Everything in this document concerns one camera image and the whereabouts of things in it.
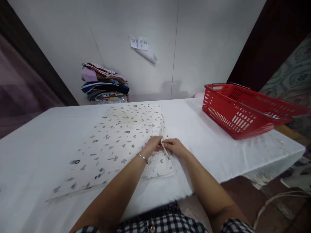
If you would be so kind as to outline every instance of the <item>red plastic basket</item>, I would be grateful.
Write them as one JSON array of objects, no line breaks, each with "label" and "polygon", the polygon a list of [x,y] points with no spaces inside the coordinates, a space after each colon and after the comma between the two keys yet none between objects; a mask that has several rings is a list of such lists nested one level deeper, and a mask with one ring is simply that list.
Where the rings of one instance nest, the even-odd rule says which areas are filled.
[{"label": "red plastic basket", "polygon": [[261,135],[275,126],[311,114],[306,108],[235,83],[205,85],[202,108],[236,140]]}]

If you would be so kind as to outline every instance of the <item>stack of folded clothes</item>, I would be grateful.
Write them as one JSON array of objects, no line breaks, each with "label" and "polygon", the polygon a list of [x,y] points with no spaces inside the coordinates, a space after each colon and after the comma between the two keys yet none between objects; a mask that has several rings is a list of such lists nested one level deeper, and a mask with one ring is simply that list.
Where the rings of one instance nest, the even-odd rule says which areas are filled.
[{"label": "stack of folded clothes", "polygon": [[100,104],[126,103],[129,88],[127,80],[120,74],[94,63],[82,63],[81,90],[87,94],[88,101]]}]

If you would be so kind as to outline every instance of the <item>plaid shirt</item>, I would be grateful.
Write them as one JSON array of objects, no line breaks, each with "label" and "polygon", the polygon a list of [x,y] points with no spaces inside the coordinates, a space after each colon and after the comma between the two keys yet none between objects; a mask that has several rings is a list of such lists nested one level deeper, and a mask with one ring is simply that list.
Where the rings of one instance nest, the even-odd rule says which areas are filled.
[{"label": "plaid shirt", "polygon": [[[159,233],[159,232],[191,232],[208,233],[203,224],[184,216],[177,202],[162,206],[140,216],[121,223],[117,233]],[[96,227],[85,226],[75,233],[100,233]],[[245,223],[238,219],[228,219],[221,233],[254,233]]]}]

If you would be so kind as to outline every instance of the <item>hand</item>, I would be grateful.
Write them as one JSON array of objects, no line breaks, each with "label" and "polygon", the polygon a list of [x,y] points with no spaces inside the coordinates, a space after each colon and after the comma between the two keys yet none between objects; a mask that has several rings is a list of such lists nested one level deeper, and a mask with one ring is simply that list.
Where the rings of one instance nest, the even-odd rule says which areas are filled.
[{"label": "hand", "polygon": [[144,149],[141,151],[141,154],[149,158],[154,151],[160,151],[163,150],[163,147],[161,145],[161,139],[163,136],[152,136],[148,142],[147,145],[144,147]]},{"label": "hand", "polygon": [[165,147],[171,150],[175,155],[185,159],[189,150],[178,139],[166,139],[162,143],[165,143]]}]

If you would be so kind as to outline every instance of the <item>handwritten note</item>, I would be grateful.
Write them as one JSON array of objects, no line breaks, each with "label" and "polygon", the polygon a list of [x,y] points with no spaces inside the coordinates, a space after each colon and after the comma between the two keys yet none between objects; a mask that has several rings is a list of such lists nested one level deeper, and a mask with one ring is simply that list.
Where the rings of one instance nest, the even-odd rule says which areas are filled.
[{"label": "handwritten note", "polygon": [[148,50],[147,39],[131,37],[131,47],[140,50]]}]

